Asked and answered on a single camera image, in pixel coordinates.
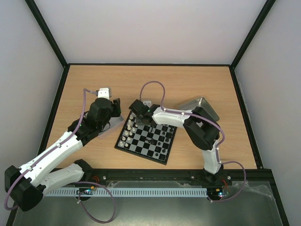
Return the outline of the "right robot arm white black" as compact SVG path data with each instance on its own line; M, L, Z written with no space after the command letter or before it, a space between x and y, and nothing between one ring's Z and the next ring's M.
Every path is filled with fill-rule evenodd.
M222 130L202 107L180 111L161 105L148 107L137 99L129 109L144 125L171 125L185 129L192 143L202 151L204 160L202 180L211 185L221 180L223 166L218 146Z

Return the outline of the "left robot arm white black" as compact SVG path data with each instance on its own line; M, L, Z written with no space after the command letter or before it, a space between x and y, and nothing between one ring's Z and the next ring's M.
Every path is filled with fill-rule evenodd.
M7 196L16 205L28 211L34 208L47 193L69 183L80 181L84 175L82 167L72 164L60 171L58 177L52 170L75 151L84 147L101 133L111 118L121 115L120 99L97 98L90 109L82 111L66 132L48 149L20 167L11 165L4 172Z

